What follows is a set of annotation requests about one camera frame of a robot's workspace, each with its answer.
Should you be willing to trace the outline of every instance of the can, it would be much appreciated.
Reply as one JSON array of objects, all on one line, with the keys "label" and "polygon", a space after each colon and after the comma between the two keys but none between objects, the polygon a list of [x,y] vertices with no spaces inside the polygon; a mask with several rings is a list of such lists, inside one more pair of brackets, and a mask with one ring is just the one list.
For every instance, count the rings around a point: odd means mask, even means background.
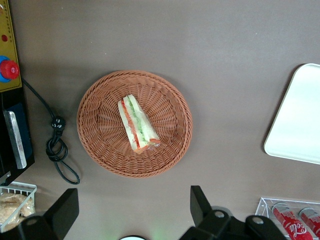
[{"label": "can", "polygon": [[320,238],[320,215],[312,208],[306,207],[299,212],[300,218]]},{"label": "can", "polygon": [[292,240],[313,240],[302,222],[294,215],[289,206],[278,202],[272,207],[272,212]]}]

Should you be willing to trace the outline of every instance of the red button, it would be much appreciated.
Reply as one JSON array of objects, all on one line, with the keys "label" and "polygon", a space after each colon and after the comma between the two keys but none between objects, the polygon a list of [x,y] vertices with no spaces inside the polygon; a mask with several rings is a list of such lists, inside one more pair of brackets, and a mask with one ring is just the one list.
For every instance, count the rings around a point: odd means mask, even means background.
[{"label": "red button", "polygon": [[11,60],[3,60],[0,64],[0,73],[5,79],[16,79],[20,73],[18,64]]},{"label": "red button", "polygon": [[6,35],[2,35],[1,36],[2,41],[7,42],[8,41],[8,37]]}]

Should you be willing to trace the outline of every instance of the white basket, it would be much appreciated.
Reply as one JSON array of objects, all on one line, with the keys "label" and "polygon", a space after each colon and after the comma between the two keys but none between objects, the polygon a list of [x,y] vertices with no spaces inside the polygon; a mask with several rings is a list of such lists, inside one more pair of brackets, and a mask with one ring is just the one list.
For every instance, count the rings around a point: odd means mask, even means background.
[{"label": "white basket", "polygon": [[12,193],[12,194],[22,194],[26,196],[26,199],[20,206],[11,214],[11,216],[0,226],[0,232],[4,231],[5,226],[15,217],[20,209],[27,203],[27,201],[32,198],[35,202],[35,192],[37,191],[37,186],[34,184],[22,183],[13,181],[9,186],[0,186],[0,193]]}]

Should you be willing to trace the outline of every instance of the gray table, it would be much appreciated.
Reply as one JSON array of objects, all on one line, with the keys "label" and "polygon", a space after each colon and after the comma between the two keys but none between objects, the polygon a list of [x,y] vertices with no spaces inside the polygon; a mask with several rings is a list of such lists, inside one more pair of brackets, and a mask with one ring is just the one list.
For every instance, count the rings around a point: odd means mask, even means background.
[{"label": "gray table", "polygon": [[[268,156],[263,143],[293,71],[320,63],[318,0],[11,1],[23,76],[67,120],[67,162],[81,175],[80,215],[65,239],[128,234],[175,240],[193,224],[190,185],[240,220],[261,196],[319,200],[320,166]],[[86,90],[124,69],[160,75],[193,115],[188,152],[169,171],[130,179],[90,159],[77,134]],[[45,154],[50,116],[28,90],[36,184],[46,210],[64,182]]]}]

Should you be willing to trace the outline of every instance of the wicker basket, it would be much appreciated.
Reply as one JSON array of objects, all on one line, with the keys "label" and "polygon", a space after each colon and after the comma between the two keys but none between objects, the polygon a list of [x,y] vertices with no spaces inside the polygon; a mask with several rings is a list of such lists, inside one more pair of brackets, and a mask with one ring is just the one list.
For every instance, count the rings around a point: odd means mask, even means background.
[{"label": "wicker basket", "polygon": [[[136,154],[120,118],[118,101],[133,94],[160,137],[160,146]],[[145,71],[106,75],[83,96],[77,130],[84,149],[105,169],[125,177],[147,178],[172,168],[186,153],[192,116],[182,94],[165,79]]]}]

